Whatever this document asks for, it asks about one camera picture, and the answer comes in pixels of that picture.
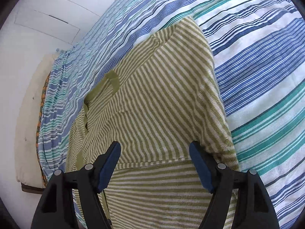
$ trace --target beige cushion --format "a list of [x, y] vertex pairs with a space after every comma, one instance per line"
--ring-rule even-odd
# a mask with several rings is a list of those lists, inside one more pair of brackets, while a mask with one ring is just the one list
[[24, 95], [15, 133], [15, 169], [17, 181], [44, 188], [36, 154], [36, 130], [42, 89], [58, 54], [45, 55], [38, 65]]

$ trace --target blue gripper pad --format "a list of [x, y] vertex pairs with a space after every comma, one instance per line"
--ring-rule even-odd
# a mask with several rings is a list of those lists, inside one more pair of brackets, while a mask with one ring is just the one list
[[101, 169], [100, 180], [98, 184], [99, 191], [102, 191], [103, 189], [107, 188], [112, 173], [114, 171], [114, 168], [120, 158], [120, 155], [121, 155], [121, 145], [117, 143], [114, 146], [113, 150], [111, 151], [109, 157], [107, 158], [103, 168]]
[[193, 143], [190, 144], [190, 157], [199, 175], [200, 182], [204, 188], [206, 188], [210, 193], [214, 191], [212, 185], [212, 176], [209, 171], [208, 166], [205, 164], [200, 152], [196, 149]]

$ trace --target tile floor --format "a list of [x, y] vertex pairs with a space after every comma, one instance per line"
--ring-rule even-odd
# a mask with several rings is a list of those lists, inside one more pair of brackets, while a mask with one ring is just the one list
[[40, 195], [21, 191], [14, 168], [19, 108], [42, 57], [81, 40], [115, 0], [20, 0], [0, 30], [0, 197], [29, 229]]

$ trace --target metal bolt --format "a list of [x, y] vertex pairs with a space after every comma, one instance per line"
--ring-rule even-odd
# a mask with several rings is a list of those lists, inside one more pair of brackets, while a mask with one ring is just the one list
[[256, 175], [256, 173], [257, 173], [257, 171], [256, 171], [255, 169], [250, 169], [249, 172], [250, 172], [250, 174], [252, 174], [252, 175]]
[[86, 164], [85, 169], [86, 170], [91, 170], [93, 168], [93, 164]]
[[56, 175], [56, 176], [59, 176], [60, 174], [61, 174], [61, 170], [60, 169], [57, 169], [55, 172], [54, 172], [54, 175]]
[[220, 164], [217, 165], [217, 167], [218, 167], [219, 169], [225, 169], [225, 168], [226, 168], [226, 165], [223, 164], [223, 163], [220, 163]]

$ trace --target blue and white striped sheet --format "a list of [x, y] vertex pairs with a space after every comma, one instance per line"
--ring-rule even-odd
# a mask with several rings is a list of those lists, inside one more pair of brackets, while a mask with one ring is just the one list
[[104, 73], [188, 15], [213, 51], [240, 169], [257, 169], [281, 229], [289, 228], [305, 206], [305, 22], [290, 0], [117, 0], [53, 66], [39, 134], [42, 169], [48, 178], [65, 169], [71, 124]]

